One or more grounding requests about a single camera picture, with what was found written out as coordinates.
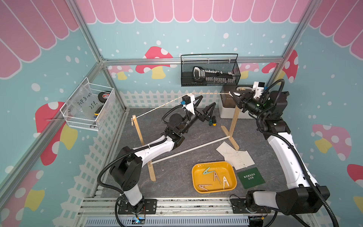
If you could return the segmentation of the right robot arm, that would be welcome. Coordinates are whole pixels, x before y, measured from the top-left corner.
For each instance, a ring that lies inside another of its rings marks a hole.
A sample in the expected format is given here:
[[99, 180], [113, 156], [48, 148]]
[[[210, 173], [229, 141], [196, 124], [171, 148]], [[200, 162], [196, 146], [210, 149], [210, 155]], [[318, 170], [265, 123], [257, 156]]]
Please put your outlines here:
[[255, 119], [257, 131], [264, 135], [274, 150], [287, 183], [287, 190], [280, 192], [248, 191], [245, 207], [248, 211], [269, 208], [276, 214], [294, 217], [305, 227], [307, 223], [298, 216], [316, 213], [324, 207], [332, 225], [337, 227], [338, 220], [326, 201], [330, 191], [309, 172], [295, 146], [291, 130], [282, 118], [289, 96], [289, 92], [283, 90], [284, 85], [284, 79], [279, 79], [264, 89], [260, 96], [256, 90], [229, 92], [236, 106]]

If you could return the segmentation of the postcard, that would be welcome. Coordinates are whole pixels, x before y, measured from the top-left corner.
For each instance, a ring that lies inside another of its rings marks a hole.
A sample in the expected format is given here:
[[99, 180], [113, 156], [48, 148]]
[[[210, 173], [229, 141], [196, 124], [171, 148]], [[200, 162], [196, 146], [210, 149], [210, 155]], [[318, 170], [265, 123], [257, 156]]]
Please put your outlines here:
[[217, 149], [216, 149], [225, 159], [225, 162], [228, 162], [230, 165], [233, 166], [233, 161], [237, 158], [237, 151], [228, 145], [226, 142], [223, 142]]
[[232, 154], [232, 164], [236, 170], [255, 165], [248, 151], [234, 151]]
[[244, 189], [250, 189], [266, 183], [257, 167], [238, 172], [237, 176]]

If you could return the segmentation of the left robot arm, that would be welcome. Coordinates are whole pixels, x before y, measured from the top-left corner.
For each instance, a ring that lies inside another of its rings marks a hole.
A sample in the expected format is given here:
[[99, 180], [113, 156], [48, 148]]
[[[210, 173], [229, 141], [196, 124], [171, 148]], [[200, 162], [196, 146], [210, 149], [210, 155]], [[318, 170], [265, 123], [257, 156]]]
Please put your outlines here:
[[119, 192], [132, 207], [143, 205], [144, 196], [138, 186], [141, 169], [154, 158], [179, 147], [184, 134], [197, 120], [204, 122], [215, 118], [215, 102], [202, 111], [197, 110], [202, 99], [202, 95], [184, 95], [179, 105], [162, 116], [166, 128], [160, 138], [138, 148], [123, 147], [117, 158], [98, 174], [98, 185]]

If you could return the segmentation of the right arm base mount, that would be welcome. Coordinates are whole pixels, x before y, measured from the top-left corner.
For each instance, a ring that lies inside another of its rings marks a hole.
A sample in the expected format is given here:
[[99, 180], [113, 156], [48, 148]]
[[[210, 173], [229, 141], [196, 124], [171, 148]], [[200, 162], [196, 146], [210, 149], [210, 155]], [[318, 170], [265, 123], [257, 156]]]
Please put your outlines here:
[[230, 203], [232, 206], [233, 214], [260, 214], [268, 215], [271, 213], [270, 208], [258, 206], [256, 208], [248, 208], [245, 199], [231, 198]]

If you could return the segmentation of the white clothespin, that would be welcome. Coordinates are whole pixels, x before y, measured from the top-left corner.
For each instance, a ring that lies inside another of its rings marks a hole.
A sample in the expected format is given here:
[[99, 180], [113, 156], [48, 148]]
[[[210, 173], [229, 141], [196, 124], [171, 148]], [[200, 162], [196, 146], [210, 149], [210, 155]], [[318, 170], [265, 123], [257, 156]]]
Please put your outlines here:
[[225, 190], [229, 186], [230, 184], [228, 182], [228, 179], [226, 178], [226, 176], [223, 176], [223, 189]]

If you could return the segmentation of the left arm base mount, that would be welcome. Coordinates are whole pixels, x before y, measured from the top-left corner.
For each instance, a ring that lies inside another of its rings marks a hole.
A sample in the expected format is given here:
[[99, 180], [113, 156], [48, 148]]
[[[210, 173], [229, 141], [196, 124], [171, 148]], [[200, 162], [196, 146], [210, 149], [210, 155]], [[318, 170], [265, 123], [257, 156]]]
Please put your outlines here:
[[137, 205], [132, 206], [124, 199], [118, 201], [117, 213], [126, 214], [156, 214], [157, 199], [142, 199]]

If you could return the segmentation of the green clothespin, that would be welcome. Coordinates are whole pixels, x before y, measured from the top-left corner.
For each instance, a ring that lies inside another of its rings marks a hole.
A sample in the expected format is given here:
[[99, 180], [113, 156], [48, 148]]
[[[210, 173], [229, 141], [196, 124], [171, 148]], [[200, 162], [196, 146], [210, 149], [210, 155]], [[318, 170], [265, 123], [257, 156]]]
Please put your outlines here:
[[212, 172], [210, 171], [210, 167], [208, 167], [207, 169], [205, 169], [205, 170], [203, 171], [203, 175], [206, 175], [206, 174], [209, 174], [209, 173], [212, 173]]

